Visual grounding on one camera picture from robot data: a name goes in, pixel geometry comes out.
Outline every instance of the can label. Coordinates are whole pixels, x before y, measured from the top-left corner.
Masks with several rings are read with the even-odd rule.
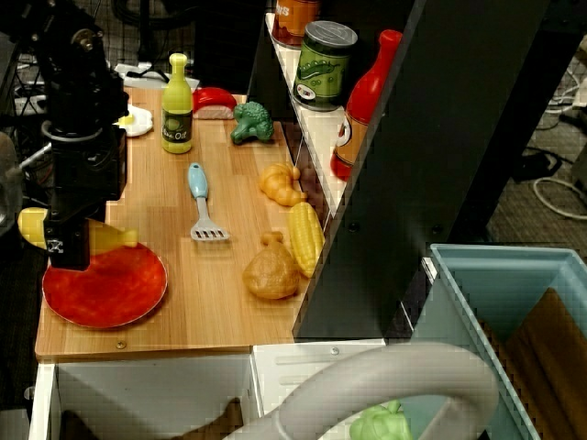
[[[324,55],[302,43],[294,88],[302,100],[337,98],[344,82],[349,56]]]
[[[163,110],[163,138],[172,144],[181,144],[192,140],[192,112],[177,115]]]
[[[317,0],[279,0],[275,7],[275,17],[279,28],[297,37],[303,37],[305,25],[318,17]]]

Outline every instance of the red ketchup bottle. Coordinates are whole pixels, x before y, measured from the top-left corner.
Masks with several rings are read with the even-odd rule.
[[[402,33],[395,30],[387,29],[381,33],[377,60],[357,81],[350,94],[347,117],[338,132],[337,145],[330,160],[330,168],[343,181],[349,179],[401,39]]]

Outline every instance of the orange can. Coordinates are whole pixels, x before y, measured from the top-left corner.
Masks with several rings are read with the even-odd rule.
[[[299,49],[305,25],[318,18],[319,0],[278,0],[271,35],[282,46]]]

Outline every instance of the wooden cutting board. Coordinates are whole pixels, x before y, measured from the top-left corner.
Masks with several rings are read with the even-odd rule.
[[[138,230],[139,241],[163,261],[168,290],[153,312],[110,330],[70,324],[43,302],[39,361],[236,353],[253,345],[293,342],[308,280],[302,278],[295,296],[269,301],[249,293],[241,279],[262,250],[264,231],[283,232],[289,247],[290,208],[269,200],[257,184],[265,167],[291,161],[281,126],[275,124],[268,144],[252,141],[238,147],[230,140],[236,121],[194,121],[192,150],[173,155],[160,143],[161,92],[127,91],[130,104],[152,112],[154,129],[128,140],[127,187],[120,201],[108,204],[106,222]],[[210,217],[230,233],[228,242],[196,243],[190,238],[198,216],[187,170],[195,161],[208,180]]]

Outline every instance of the ear of corn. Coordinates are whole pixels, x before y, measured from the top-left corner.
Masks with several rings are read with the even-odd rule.
[[[325,241],[318,216],[310,203],[301,202],[292,207],[287,220],[293,256],[302,273],[310,278]]]

